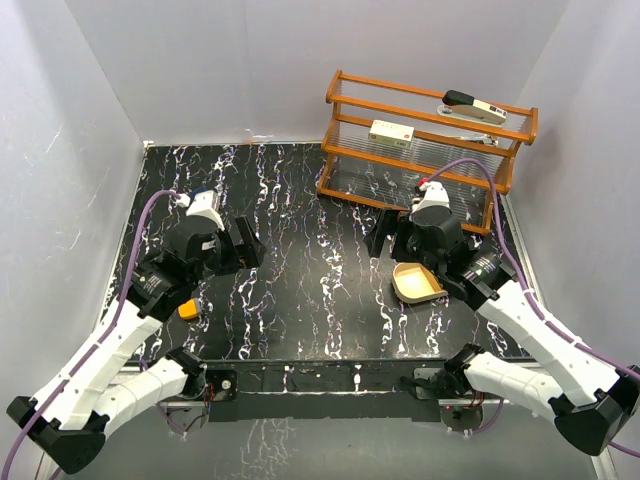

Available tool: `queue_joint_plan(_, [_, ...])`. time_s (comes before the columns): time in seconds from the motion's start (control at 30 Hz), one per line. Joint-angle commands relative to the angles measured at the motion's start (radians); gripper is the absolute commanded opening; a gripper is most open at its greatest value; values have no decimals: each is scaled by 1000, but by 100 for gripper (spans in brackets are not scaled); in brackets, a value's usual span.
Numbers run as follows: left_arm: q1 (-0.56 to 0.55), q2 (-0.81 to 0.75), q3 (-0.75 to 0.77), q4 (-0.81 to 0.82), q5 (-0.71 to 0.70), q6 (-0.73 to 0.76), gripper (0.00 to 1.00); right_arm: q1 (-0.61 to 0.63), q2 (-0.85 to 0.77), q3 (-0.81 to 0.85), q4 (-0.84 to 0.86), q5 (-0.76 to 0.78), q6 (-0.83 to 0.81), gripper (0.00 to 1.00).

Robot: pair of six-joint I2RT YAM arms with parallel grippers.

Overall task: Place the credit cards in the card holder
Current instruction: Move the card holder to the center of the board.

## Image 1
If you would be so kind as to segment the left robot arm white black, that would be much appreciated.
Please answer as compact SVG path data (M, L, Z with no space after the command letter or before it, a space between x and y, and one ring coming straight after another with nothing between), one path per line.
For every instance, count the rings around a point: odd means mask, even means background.
M167 232L162 248L133 269L124 292L72 359L31 397L18 396L8 416L20 437L37 444L72 475L89 465L123 424L177 395L200 396L207 376L183 348L170 351L133 379L111 384L134 352L180 308L202 281L261 265L265 248L248 219L235 220L241 243L202 216L188 216Z

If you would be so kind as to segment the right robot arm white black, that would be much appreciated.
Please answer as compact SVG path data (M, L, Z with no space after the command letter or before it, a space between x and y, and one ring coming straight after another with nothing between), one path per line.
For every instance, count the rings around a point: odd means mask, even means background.
M579 348L557 319L527 299L512 265L473 245L449 208L381 211L364 238L370 257L380 256L387 237L394 239L392 259L425 267L449 296L502 328L543 369L535 373L467 344L421 387L502 397L552 422L590 456L611 445L639 407L638 367L614 367Z

